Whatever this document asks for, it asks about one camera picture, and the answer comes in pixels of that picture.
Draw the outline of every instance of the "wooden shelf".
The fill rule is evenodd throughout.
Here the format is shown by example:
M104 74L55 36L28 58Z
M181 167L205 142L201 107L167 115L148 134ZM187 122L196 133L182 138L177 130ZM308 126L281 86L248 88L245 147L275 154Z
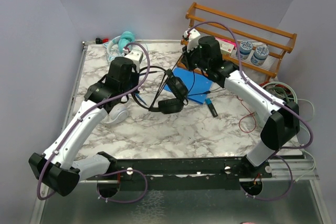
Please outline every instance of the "wooden shelf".
M272 34L280 35L280 36L283 36L283 37L287 38L287 43L286 44L280 44L279 42L272 41L272 40L265 39L265 38L261 38L261 37L258 37L256 35L249 34L249 33L246 33L244 31L235 29L234 27L231 27L232 32L237 34L237 35L240 35L240 36L243 36L245 38L252 39L252 40L255 40L257 42L261 42L261 43L264 43L264 44L267 44L269 46L273 46L275 48L279 48L279 49L282 50L280 54L277 54L273 51L270 51L269 56L267 57L264 64L261 65L261 66L256 66L256 65L251 63L250 58L251 58L251 55L253 54L253 51L251 52L250 56L246 60L242 61L241 64L244 67L251 68L251 69L256 70L260 73L264 73L266 75L266 78L265 78L266 81L268 81L270 78L275 78L277 76L279 68L280 68L281 60L283 59L284 55L286 53L291 53L292 50L294 49L297 34L291 34L291 33L288 33L286 31L282 31L282 30L277 29L277 28L273 28L273 27L266 26L266 25L248 20L248 19L244 19L244 18L235 16L235 15L232 15L232 14L221 12L219 10L212 9L210 7L207 7L207 6L199 5L196 2L194 2L190 6L190 8L188 9L188 11L185 15L186 19L190 19L189 27L193 27L195 25L195 22L206 21L204 18L196 16L196 10L197 9L203 10L203 11L208 12L208 13L218 15L220 17L224 17L224 18L234 20L237 23L243 23L243 24L246 24L246 25L249 25L249 26L253 26L253 27L268 31ZM216 27L216 28L220 28L222 30L226 30L225 27L222 27L221 25L216 24L216 23L209 23L207 25L212 26L212 27ZM198 30L200 33L205 33L205 34L208 34L208 35L215 36L217 38L227 39L229 41L234 42L234 40L232 38L223 36L221 34L215 33L213 31L210 31L210 30L207 30L207 29L204 29L204 28L197 27L196 30ZM187 45L187 41L181 40L181 44ZM230 57L223 55L223 59L226 59L226 60L232 61L233 63L238 64L238 59L235 55L235 52L233 52ZM177 65L179 67L185 68L184 65L181 62L179 62Z

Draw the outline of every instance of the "pen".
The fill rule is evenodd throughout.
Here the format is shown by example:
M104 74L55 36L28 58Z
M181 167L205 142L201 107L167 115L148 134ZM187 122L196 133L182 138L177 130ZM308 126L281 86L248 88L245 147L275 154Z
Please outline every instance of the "pen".
M211 100L209 98L207 98L207 99L205 99L205 102L206 102L206 105L208 105L208 108L209 108L212 116L214 118L217 117L218 116L217 111L216 111L214 105L212 104Z

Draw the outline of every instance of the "headphones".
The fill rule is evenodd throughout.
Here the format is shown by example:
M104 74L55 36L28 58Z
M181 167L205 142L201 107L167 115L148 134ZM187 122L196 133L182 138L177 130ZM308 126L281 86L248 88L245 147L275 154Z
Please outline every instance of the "headphones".
M157 107L153 107L153 104L157 98L156 97L152 105L149 108L141 104L136 98L136 96L132 94L134 101L142 108L148 109L150 112L161 112L163 114L173 114L173 113L182 111L183 106L188 104L188 99L187 99L188 88L183 83L181 78L176 77L173 74L173 71L171 69L165 70L161 67L156 67L156 66L151 66L151 68L159 68L164 71L165 75L167 76L165 85L168 86L170 91L174 94L175 98L159 101L157 103Z

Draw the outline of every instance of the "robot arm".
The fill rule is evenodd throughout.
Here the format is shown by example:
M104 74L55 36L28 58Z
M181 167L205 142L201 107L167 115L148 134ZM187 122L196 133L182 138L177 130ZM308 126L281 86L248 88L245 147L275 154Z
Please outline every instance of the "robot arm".
M34 153L30 157L29 164L37 179L47 160L50 159L42 182L60 195L66 196L80 180L106 173L111 163L109 158L102 153L80 161L74 161L74 159L93 129L112 111L115 105L121 102L121 98L105 103L84 116L82 115L99 102L125 93L138 85L142 57L141 51L132 50L125 57L116 58L110 65L109 73L89 87L80 109L56 141L42 155ZM80 123L71 131L61 148L56 150L78 119Z
M259 91L273 98L271 102L266 100L244 81L237 65L222 59L219 42L213 36L201 38L199 32L192 29L189 34L184 33L184 38L188 38L182 57L186 68L190 71L201 69L209 80L238 95L255 109L259 125L263 127L261 141L243 158L243 163L248 169L260 166L300 130L299 120L274 102L283 103L297 114L298 105L286 104L250 80Z

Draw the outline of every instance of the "blue notebook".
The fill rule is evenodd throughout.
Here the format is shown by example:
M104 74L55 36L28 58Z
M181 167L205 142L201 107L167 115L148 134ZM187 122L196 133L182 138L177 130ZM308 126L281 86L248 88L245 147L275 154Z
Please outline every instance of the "blue notebook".
M182 79L188 90L191 88L194 80L194 74L192 72L189 72L182 68L175 68L173 73L175 76L180 77ZM209 81L206 77L198 73L195 73L195 84L189 94L198 94L209 91L211 85L212 81ZM164 87L164 90L170 92L170 89L168 88L167 85ZM188 99L203 104L205 102L206 96L207 96L206 94L198 94L198 95L192 95L188 97Z

